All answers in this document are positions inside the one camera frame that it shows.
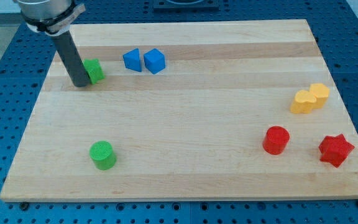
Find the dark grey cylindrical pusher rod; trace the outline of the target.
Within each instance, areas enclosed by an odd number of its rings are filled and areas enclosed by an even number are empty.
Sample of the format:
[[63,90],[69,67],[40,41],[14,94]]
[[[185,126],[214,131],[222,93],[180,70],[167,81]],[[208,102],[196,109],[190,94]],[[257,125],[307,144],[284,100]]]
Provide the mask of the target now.
[[91,83],[88,72],[83,65],[70,31],[51,37],[53,44],[75,87],[84,87]]

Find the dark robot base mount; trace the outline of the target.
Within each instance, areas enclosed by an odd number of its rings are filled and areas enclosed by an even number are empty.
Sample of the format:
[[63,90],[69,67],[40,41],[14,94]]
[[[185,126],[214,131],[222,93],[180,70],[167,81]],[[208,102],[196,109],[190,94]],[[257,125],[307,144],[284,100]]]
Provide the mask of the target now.
[[154,11],[219,9],[218,0],[153,0]]

